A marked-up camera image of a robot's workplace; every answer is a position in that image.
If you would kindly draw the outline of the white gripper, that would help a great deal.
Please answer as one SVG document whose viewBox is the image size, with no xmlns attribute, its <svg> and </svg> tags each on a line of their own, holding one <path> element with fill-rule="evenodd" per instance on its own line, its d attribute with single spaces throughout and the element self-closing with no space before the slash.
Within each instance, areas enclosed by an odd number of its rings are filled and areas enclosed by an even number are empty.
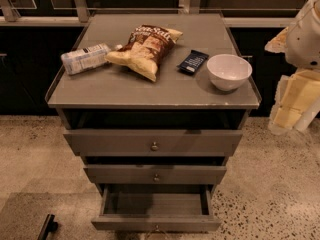
<svg viewBox="0 0 320 240">
<path fill-rule="evenodd" d="M 280 78 L 268 128 L 275 135 L 292 129 L 303 132 L 320 111 L 320 0 L 308 0 L 289 28 L 264 49 L 285 53 L 286 61 L 298 68 Z"/>
</svg>

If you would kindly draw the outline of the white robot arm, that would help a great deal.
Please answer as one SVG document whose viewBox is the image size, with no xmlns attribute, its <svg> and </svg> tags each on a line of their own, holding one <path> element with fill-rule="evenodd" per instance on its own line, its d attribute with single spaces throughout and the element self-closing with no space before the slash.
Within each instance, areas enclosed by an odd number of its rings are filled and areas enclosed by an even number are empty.
<svg viewBox="0 0 320 240">
<path fill-rule="evenodd" d="M 283 53 L 297 68 L 278 82 L 269 129 L 276 135 L 304 131 L 320 111 L 320 0 L 308 0 L 265 50 Z"/>
</svg>

